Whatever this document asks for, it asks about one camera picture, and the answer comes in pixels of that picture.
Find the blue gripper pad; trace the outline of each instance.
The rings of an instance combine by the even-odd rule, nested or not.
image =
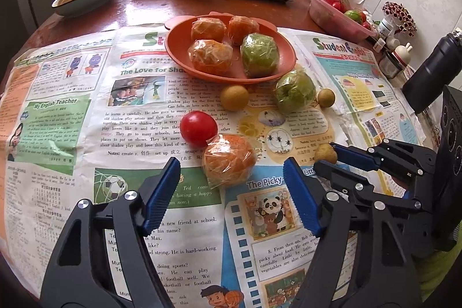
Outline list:
[[[320,206],[326,193],[323,186],[317,179],[306,176],[293,157],[284,162],[283,175],[303,226],[319,237],[324,230],[319,222]]]
[[[363,171],[377,171],[380,166],[375,163],[372,156],[358,153],[352,149],[349,149],[343,145],[334,145],[334,149],[337,153],[337,159],[340,162],[346,163],[347,165],[359,168]]]
[[[176,186],[180,181],[181,166],[176,158],[170,159],[160,174],[159,183],[146,202],[145,220],[142,226],[144,236],[148,236],[155,229],[158,229],[167,206],[172,199]]]

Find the green apple wrapped in plastic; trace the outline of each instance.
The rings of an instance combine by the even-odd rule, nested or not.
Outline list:
[[[247,77],[271,76],[279,63],[279,50],[274,38],[260,33],[244,38],[241,55]]]
[[[296,68],[281,77],[274,88],[274,97],[283,114],[309,105],[316,97],[316,87],[303,68]]]

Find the newspaper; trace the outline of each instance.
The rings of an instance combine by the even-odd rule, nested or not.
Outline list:
[[[318,33],[280,31],[317,89],[334,90],[334,107],[310,106],[285,117],[272,101],[272,85],[261,84],[248,87],[243,111],[227,112],[222,85],[192,78],[169,58],[162,25],[90,34],[17,60],[0,101],[0,249],[29,291],[40,296],[54,244],[79,199],[117,199],[174,156],[182,165],[180,183],[161,226],[146,238],[172,302],[290,304],[317,239],[303,228],[283,161],[293,156],[314,176],[320,143],[364,148],[384,137],[420,143],[423,131],[370,51]],[[212,115],[220,132],[252,140],[259,157],[247,183],[208,187],[203,150],[191,148],[179,131],[179,120],[192,110]],[[400,193],[385,175],[369,178],[378,190]],[[273,205],[262,216],[265,199]],[[113,231],[106,241],[117,293],[129,298]],[[352,234],[334,299],[346,292],[355,244]]]

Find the orange plastic plate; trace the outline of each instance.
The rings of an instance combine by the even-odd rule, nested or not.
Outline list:
[[[276,45],[278,46],[280,58],[278,68],[274,75],[258,79],[248,79],[242,65],[240,46],[233,46],[234,60],[227,76],[216,76],[214,74],[206,74],[196,70],[189,59],[188,49],[194,42],[191,40],[192,24],[200,17],[214,17],[220,19],[227,27],[233,15],[211,13],[204,16],[194,16],[180,21],[171,28],[170,32],[167,34],[167,38],[165,39],[165,48],[167,49],[170,57],[191,76],[215,83],[250,85],[279,79],[294,68],[297,58],[289,41],[287,41],[282,34],[278,33],[275,28],[272,27],[271,23],[264,20],[260,22],[259,19],[254,19],[260,25],[260,33],[273,37]],[[225,35],[223,42],[232,46],[232,43],[228,39],[227,35]]]

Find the cartoon panda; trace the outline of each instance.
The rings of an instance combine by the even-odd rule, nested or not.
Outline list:
[[[276,231],[284,231],[287,226],[286,215],[282,210],[282,203],[279,196],[276,196],[274,199],[263,199],[263,210],[267,213],[276,213],[276,219],[274,223],[278,225]]]

